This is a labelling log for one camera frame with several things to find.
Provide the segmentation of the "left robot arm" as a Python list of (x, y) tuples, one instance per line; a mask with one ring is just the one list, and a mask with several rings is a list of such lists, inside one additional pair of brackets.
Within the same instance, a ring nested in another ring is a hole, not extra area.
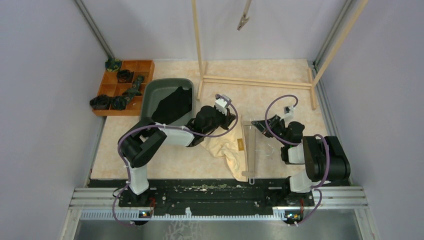
[(203, 106), (195, 118), (183, 126), (172, 126), (143, 117), (117, 143), (117, 152), (128, 174), (130, 200), (138, 207), (149, 203), (147, 164), (163, 145), (196, 147), (206, 138), (223, 137), (233, 131), (239, 114), (230, 104), (225, 111), (216, 106)]

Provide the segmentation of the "beige cotton underwear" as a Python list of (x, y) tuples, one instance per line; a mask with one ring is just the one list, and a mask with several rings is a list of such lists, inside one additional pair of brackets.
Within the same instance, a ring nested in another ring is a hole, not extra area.
[(248, 170), (248, 166), (244, 133), (240, 123), (226, 135), (205, 138), (200, 145), (213, 157), (224, 158), (232, 176), (237, 181), (248, 181), (248, 177), (243, 175)]

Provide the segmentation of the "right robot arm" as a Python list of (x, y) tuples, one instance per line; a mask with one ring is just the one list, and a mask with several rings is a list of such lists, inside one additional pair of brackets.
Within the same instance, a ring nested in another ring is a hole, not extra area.
[(337, 136), (304, 136), (302, 123), (291, 121), (286, 125), (278, 115), (251, 123), (265, 137), (282, 139), (280, 156), (285, 164), (305, 166), (305, 170), (288, 178), (289, 187), (281, 193), (287, 206), (295, 206), (301, 193), (350, 177), (351, 166)]

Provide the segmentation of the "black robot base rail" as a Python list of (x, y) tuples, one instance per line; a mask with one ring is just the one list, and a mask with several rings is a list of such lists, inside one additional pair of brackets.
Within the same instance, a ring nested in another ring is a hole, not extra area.
[(235, 179), (150, 179), (140, 195), (125, 190), (119, 207), (151, 207), (156, 216), (265, 216), (274, 207), (314, 206), (311, 191), (295, 193), (287, 178), (257, 178), (254, 184)]

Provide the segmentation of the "beige clip hanger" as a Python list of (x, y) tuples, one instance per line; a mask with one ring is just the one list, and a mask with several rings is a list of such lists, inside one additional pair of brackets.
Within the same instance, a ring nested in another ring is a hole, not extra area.
[(246, 160), (246, 170), (242, 172), (242, 176), (246, 177), (247, 182), (250, 185), (254, 185), (256, 174), (257, 174), (256, 153), (262, 152), (266, 157), (270, 157), (274, 153), (274, 148), (270, 144), (268, 144), (269, 150), (267, 151), (263, 149), (257, 149), (256, 147), (257, 130), (252, 124), (252, 121), (244, 120), (242, 116), (240, 117), (240, 120), (241, 120), (241, 132), (243, 134), (243, 143), (244, 143), (245, 160)]

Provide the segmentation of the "black garment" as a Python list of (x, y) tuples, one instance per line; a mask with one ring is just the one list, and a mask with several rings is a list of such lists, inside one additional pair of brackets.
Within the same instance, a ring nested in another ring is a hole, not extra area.
[(192, 107), (192, 89), (180, 86), (158, 103), (151, 118), (157, 123), (169, 125), (189, 113)]

